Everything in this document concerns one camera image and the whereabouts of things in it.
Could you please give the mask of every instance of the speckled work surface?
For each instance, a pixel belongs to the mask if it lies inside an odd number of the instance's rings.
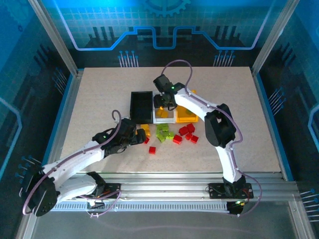
[[[92,136],[114,127],[113,109],[129,115],[132,91],[153,91],[153,79],[162,68],[86,68],[80,84],[62,157],[85,145]],[[173,82],[185,83],[187,67],[171,67],[165,72]],[[202,98],[229,106],[244,135],[235,146],[238,166],[246,172],[279,172],[279,163],[267,128],[255,85],[248,67],[194,67],[190,89]],[[186,124],[169,124],[175,133]],[[156,138],[151,125],[148,144],[129,147],[90,165],[85,171],[97,172],[222,172],[216,149],[208,143],[204,123],[195,124],[197,144],[186,139],[181,145]],[[156,147],[156,155],[148,153]]]

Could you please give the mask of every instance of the red cube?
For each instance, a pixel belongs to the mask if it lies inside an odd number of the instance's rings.
[[[149,153],[150,154],[155,154],[156,148],[155,147],[150,147]]]
[[[188,133],[188,129],[186,126],[184,126],[184,127],[180,128],[178,132],[179,132],[180,136],[183,136],[183,135]]]
[[[192,123],[186,125],[187,129],[188,129],[188,132],[190,133],[194,133],[195,132],[195,127]]]
[[[187,140],[190,140],[191,138],[192,138],[192,134],[191,133],[188,133],[186,136],[185,136],[185,138],[187,139]]]
[[[149,140],[150,140],[150,139],[146,137],[146,139],[145,139],[145,141],[144,141],[144,144],[147,144],[147,143],[149,142]]]
[[[193,135],[192,138],[190,138],[190,141],[192,141],[193,143],[197,143],[198,137]]]
[[[183,141],[183,138],[177,134],[173,138],[174,143],[181,144],[182,141]]]

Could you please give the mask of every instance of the robotic arm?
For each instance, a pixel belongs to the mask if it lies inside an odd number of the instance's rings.
[[[153,83],[160,92],[160,95],[154,97],[156,108],[183,106],[205,122],[206,138],[216,147],[222,164],[226,195],[235,198],[245,187],[246,179],[238,171],[232,155],[231,145],[235,139],[236,128],[223,114],[227,113],[231,117],[228,106],[210,103],[189,92],[182,83],[173,85],[164,74],[157,77]]]
[[[185,85],[173,85],[165,75],[157,77],[154,84],[161,93],[154,97],[156,108],[183,106],[205,122],[206,138],[216,147],[223,167],[225,194],[229,198],[237,198],[246,186],[246,179],[233,159],[231,146],[236,128],[229,119],[231,113],[228,106],[207,102],[190,93]],[[25,208],[28,206],[31,209],[28,213],[34,213],[39,217],[59,202],[82,195],[97,197],[108,191],[105,181],[96,172],[87,173],[82,177],[71,177],[111,154],[121,153],[128,146],[145,141],[145,131],[136,130],[136,124],[131,120],[121,119],[119,125],[96,134],[71,156],[43,167],[38,165],[30,168],[23,179],[19,194],[25,200],[24,213],[27,214]]]
[[[116,128],[111,128],[96,134],[83,148],[72,154],[75,155],[74,157],[71,155],[43,167],[34,165],[29,168],[24,176],[19,195],[28,201],[27,206],[38,217],[49,212],[59,202],[81,195],[97,197],[108,190],[105,181],[99,174],[90,172],[82,177],[71,177],[85,167],[111,154],[121,153],[128,146],[143,143],[145,140],[146,135],[143,129],[136,130],[134,122],[129,119],[121,119],[118,132]],[[54,169],[52,173],[44,177],[52,169]],[[40,180],[42,182],[31,194],[32,189]]]

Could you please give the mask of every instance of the green cube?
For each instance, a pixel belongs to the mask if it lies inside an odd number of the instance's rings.
[[[165,137],[161,134],[157,135],[157,138],[160,140],[161,143],[165,141]]]
[[[174,135],[174,132],[171,131],[171,132],[168,133],[168,137],[167,137],[167,138],[168,138],[168,139],[173,139],[174,136],[175,136],[175,135]]]
[[[162,134],[163,136],[164,136],[164,138],[168,138],[168,136],[169,136],[169,132],[163,132],[163,134]]]
[[[169,127],[165,125],[165,126],[162,127],[162,130],[163,130],[163,132],[168,132],[169,131]]]
[[[160,135],[160,129],[156,129],[156,137]]]
[[[157,129],[159,129],[159,130],[162,129],[162,124],[161,124],[161,123],[156,124],[156,130],[157,130]]]

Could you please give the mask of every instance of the blue edge trim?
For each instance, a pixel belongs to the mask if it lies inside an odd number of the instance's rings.
[[[53,146],[53,141],[54,141],[54,138],[55,138],[56,133],[57,133],[58,125],[59,125],[60,120],[61,120],[62,111],[64,109],[66,98],[67,98],[67,96],[69,94],[69,90],[70,90],[70,86],[71,86],[71,82],[72,81],[73,81],[73,76],[70,75],[69,80],[68,80],[68,84],[66,85],[66,88],[65,88],[65,91],[64,91],[64,95],[62,97],[62,101],[61,101],[61,104],[60,104],[60,108],[59,108],[58,114],[56,115],[56,119],[55,119],[55,122],[54,122],[52,133],[51,133],[51,136],[50,136],[50,139],[49,139],[49,143],[48,143],[48,146],[46,147],[46,151],[45,151],[45,154],[44,154],[44,157],[43,157],[42,165],[45,165],[45,164],[48,163],[49,155],[50,155],[50,152],[51,152],[52,146]]]
[[[284,146],[283,146],[283,144],[281,142],[281,139],[280,139],[280,136],[279,136],[279,132],[278,132],[277,125],[276,125],[276,122],[275,122],[275,118],[274,118],[273,113],[271,111],[270,104],[269,104],[269,102],[267,100],[268,97],[266,95],[266,91],[265,91],[263,82],[262,82],[261,77],[260,77],[259,74],[257,75],[257,81],[258,81],[257,83],[258,83],[258,85],[260,87],[261,94],[263,95],[263,98],[264,98],[264,102],[265,102],[267,113],[269,115],[271,127],[274,130],[275,140],[277,142],[277,145],[278,145],[278,148],[279,148],[279,153],[281,155],[281,159],[282,159],[282,162],[283,162],[283,166],[284,166],[285,171],[286,171],[287,180],[288,181],[293,181],[294,180],[293,174],[291,172],[291,169],[290,169],[290,166],[289,166],[289,162],[288,162],[285,150],[284,150]]]
[[[48,146],[47,146],[45,154],[44,154],[42,165],[47,164],[47,162],[49,160],[49,155],[50,155],[50,152],[52,150],[53,141],[54,141],[54,138],[55,138],[56,133],[57,133],[57,128],[58,128],[58,125],[60,123],[62,111],[63,111],[63,108],[65,106],[66,98],[68,96],[72,80],[73,80],[73,76],[70,75],[69,80],[68,80],[68,84],[66,86],[65,93],[63,95],[63,98],[62,98],[62,101],[61,101],[61,105],[60,105],[60,108],[59,108],[58,114],[56,116],[56,120],[55,120],[53,129],[52,129],[51,137],[50,137]],[[281,139],[280,139],[280,136],[279,136],[279,132],[278,132],[278,129],[277,129],[277,126],[276,126],[275,118],[274,118],[274,116],[272,114],[269,102],[266,100],[267,99],[266,91],[265,91],[264,85],[262,83],[262,80],[261,80],[261,77],[260,77],[259,74],[257,75],[257,81],[258,81],[257,83],[259,84],[259,87],[260,87],[260,90],[261,90],[261,94],[263,95],[263,98],[265,99],[264,102],[265,102],[266,110],[267,110],[267,113],[269,115],[271,127],[274,130],[275,139],[276,139],[276,142],[278,144],[278,148],[279,148],[279,152],[280,152],[280,155],[281,155],[281,158],[282,158],[283,166],[284,166],[286,174],[287,174],[287,180],[288,181],[293,181],[294,178],[293,178],[293,175],[292,175],[289,163],[288,163],[288,159],[287,159],[287,156],[286,156],[286,153],[285,153],[285,150],[284,150],[284,146],[283,146],[283,144],[281,142]]]

